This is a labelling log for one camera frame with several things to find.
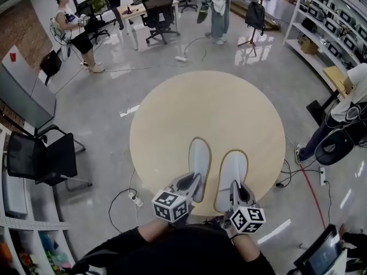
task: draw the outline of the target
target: black backpack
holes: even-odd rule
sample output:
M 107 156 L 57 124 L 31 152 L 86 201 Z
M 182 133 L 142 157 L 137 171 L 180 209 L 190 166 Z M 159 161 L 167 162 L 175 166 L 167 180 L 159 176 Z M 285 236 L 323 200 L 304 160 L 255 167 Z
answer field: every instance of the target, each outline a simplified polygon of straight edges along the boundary
M 265 8 L 263 5 L 257 2 L 251 2 L 248 6 L 245 23 L 247 27 L 251 26 L 257 30 L 261 30 L 261 36 L 264 34 L 265 29 Z

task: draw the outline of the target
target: white table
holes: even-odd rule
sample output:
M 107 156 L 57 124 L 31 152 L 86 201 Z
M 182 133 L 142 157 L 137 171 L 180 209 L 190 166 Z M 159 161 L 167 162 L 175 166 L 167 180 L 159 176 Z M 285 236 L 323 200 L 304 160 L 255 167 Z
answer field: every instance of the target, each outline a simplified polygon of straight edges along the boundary
M 209 144 L 212 162 L 204 198 L 193 203 L 194 215 L 221 215 L 214 201 L 227 152 L 246 154 L 245 184 L 257 200 L 282 169 L 286 141 L 276 109 L 255 86 L 232 74 L 184 73 L 161 83 L 140 104 L 130 129 L 131 157 L 153 194 L 189 172 L 189 145 L 195 137 Z
M 175 25 L 176 25 L 176 31 L 178 32 L 178 1 L 174 0 L 172 5 L 174 6 L 174 17 L 175 17 Z M 132 11 L 131 14 L 123 14 L 127 10 L 127 6 L 121 6 L 118 7 L 119 13 L 121 14 L 122 20 L 124 21 L 124 25 L 126 27 L 126 34 L 130 36 L 132 45 L 135 50 L 138 50 L 138 42 L 137 39 L 135 40 L 134 35 L 132 33 L 131 25 L 129 23 L 129 19 L 132 19 L 134 17 L 138 17 L 142 14 L 146 14 L 146 10 L 144 5 L 138 4 L 138 5 L 130 5 L 130 10 Z

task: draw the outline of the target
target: power strip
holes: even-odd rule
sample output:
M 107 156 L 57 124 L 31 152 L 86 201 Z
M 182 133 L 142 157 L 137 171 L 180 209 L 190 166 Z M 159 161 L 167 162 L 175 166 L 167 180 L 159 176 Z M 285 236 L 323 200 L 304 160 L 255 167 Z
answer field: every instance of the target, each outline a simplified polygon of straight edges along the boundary
M 320 171 L 320 185 L 324 186 L 326 184 L 325 167 L 319 167 Z
M 131 193 L 129 193 L 128 197 L 129 197 L 129 198 L 130 198 L 134 203 L 136 203 L 136 205 L 137 205 L 138 207 L 142 207 L 142 206 L 144 205 L 143 201 L 142 201 L 140 198 L 138 198 L 135 194 L 133 194 L 132 192 L 131 192 Z

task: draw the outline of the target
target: floor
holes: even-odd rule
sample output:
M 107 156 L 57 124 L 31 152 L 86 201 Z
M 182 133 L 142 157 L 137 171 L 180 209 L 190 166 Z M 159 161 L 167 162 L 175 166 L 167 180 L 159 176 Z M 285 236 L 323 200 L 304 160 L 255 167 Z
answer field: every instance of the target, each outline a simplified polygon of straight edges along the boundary
M 286 27 L 282 32 L 268 32 L 262 37 L 257 34 L 255 57 L 249 46 L 237 47 L 239 42 L 249 39 L 252 29 L 247 28 L 243 19 L 231 14 L 228 42 L 224 46 L 214 45 L 207 38 L 197 40 L 186 50 L 189 62 L 178 62 L 175 56 L 183 56 L 190 42 L 210 31 L 210 16 L 199 25 L 196 18 L 194 11 L 185 11 L 179 20 L 181 36 L 167 36 L 168 45 L 152 41 L 147 46 L 145 38 L 149 30 L 137 31 L 138 51 L 132 48 L 124 32 L 110 26 L 111 37 L 95 46 L 95 56 L 106 64 L 106 72 L 90 74 L 81 68 L 72 52 L 49 84 L 57 95 L 54 123 L 72 132 L 87 148 L 77 157 L 78 177 L 93 181 L 88 190 L 75 193 L 67 192 L 64 184 L 56 188 L 60 214 L 70 224 L 68 238 L 76 259 L 118 234 L 109 221 L 108 208 L 114 196 L 127 188 L 130 181 L 145 205 L 135 217 L 134 204 L 126 194 L 121 195 L 111 209 L 114 224 L 125 231 L 135 227 L 136 220 L 144 224 L 153 219 L 150 206 L 153 194 L 136 173 L 132 176 L 129 134 L 134 113 L 123 114 L 139 105 L 154 87 L 168 78 L 192 70 L 234 74 L 258 87 L 270 99 L 286 135 L 293 142 L 307 142 L 317 128 L 306 105 L 315 99 L 325 100 L 330 90 L 301 57 L 282 45 Z M 293 146 L 288 140 L 286 146 L 286 159 L 291 169 L 297 170 Z M 331 223 L 346 222 L 347 227 L 354 229 L 364 229 L 367 225 L 365 159 L 367 152 L 356 148 L 326 169 L 331 184 Z M 316 163 L 309 168 L 318 169 Z M 307 176 L 328 223 L 328 185 L 319 185 L 317 172 L 307 172 Z M 286 174 L 280 174 L 279 180 L 285 177 Z M 76 185 L 77 182 L 70 182 L 71 187 Z M 302 254 L 300 243 L 310 246 L 323 230 L 313 195 L 305 177 L 299 173 L 288 187 L 273 187 L 259 203 L 265 209 L 267 223 L 253 238 L 261 243 L 261 250 L 276 272 L 285 274 Z

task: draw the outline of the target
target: white shoe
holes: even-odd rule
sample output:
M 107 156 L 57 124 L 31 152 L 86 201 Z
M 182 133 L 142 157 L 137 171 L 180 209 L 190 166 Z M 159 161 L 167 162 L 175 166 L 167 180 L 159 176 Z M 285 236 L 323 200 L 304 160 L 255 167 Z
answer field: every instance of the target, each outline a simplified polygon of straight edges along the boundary
M 104 67 L 103 63 L 96 63 L 95 66 L 89 67 L 89 71 L 94 73 L 100 73 L 103 72 L 106 68 Z
M 300 146 L 300 144 L 296 144 L 294 146 L 294 160 L 295 160 L 296 164 L 298 164 L 298 165 L 300 165 L 301 162 L 302 162 L 301 160 L 299 160 L 299 156 L 298 156 L 299 151 L 300 151 L 301 148 L 302 147 Z
M 222 41 L 222 39 L 214 39 L 214 38 L 212 38 L 212 42 L 215 43 L 215 44 L 217 44 L 217 45 L 220 45 L 220 46 L 224 44 L 223 41 Z

